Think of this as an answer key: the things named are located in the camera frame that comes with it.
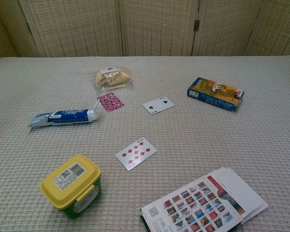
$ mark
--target barcode label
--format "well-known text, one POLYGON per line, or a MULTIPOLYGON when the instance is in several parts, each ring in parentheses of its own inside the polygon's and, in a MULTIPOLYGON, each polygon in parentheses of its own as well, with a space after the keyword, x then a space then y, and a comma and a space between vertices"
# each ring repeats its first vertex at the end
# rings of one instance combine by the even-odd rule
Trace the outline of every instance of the barcode label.
POLYGON ((101 69, 101 73, 106 74, 106 73, 118 72, 120 70, 121 70, 120 67, 108 67, 105 69, 101 69))
POLYGON ((83 173, 85 173, 85 169, 79 163, 74 163, 60 175, 56 176, 53 181, 59 189, 64 190, 67 186, 77 180, 83 173))
POLYGON ((191 96, 193 96, 193 97, 198 97, 199 96, 199 93, 198 92, 195 92, 195 91, 192 91, 192 90, 190 90, 189 91, 189 95, 191 95, 191 96))
POLYGON ((63 173, 61 173, 61 176, 65 179, 67 178, 71 173, 69 172, 69 170, 65 170, 63 173))
POLYGON ((73 167, 71 167, 70 170, 72 172, 74 172, 75 175, 77 175, 77 176, 79 176, 80 174, 82 174, 85 171, 81 166, 79 166, 78 163, 76 163, 73 167))

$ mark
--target snack bag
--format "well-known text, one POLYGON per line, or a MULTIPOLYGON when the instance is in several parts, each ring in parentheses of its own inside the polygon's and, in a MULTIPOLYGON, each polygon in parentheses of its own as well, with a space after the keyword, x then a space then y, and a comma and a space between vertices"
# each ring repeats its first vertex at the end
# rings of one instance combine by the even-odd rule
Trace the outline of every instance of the snack bag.
POLYGON ((98 89, 125 87, 131 80, 130 70, 125 67, 108 67, 94 72, 93 81, 98 89))

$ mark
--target toothpaste tube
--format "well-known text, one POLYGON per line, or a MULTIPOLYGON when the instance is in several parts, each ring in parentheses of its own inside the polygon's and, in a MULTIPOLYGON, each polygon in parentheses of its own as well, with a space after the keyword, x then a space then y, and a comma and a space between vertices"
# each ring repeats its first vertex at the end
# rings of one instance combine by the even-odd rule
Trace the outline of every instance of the toothpaste tube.
POLYGON ((92 122, 99 117, 96 111, 100 104, 100 101, 98 101, 92 110, 65 110, 39 114, 31 120, 28 126, 45 127, 92 122))

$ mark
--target green container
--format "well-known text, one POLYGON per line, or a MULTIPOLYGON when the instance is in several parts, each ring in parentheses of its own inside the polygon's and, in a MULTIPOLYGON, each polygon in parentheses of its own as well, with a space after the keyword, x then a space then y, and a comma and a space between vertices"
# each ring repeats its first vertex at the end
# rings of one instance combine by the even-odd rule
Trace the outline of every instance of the green container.
POLYGON ((83 155, 76 155, 40 183, 50 203, 70 218, 78 217, 101 195, 101 170, 83 155))

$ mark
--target white bedspread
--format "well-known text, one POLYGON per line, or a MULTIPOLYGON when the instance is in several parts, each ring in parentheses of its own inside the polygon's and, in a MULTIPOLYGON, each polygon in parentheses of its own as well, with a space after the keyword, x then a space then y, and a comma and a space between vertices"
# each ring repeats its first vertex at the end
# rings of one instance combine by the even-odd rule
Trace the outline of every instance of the white bedspread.
POLYGON ((269 208, 239 232, 290 232, 290 56, 0 58, 0 231, 144 231, 142 206, 220 167, 235 170, 269 208), (90 124, 30 129, 38 113, 91 108, 93 71, 131 69, 113 92, 125 106, 90 124), (197 77, 242 88, 229 112, 187 97, 197 77), (151 116, 142 103, 176 106, 151 116), (115 157, 144 136, 158 152, 131 171, 115 157), (102 196, 68 219, 40 181, 82 153, 102 170, 102 196))

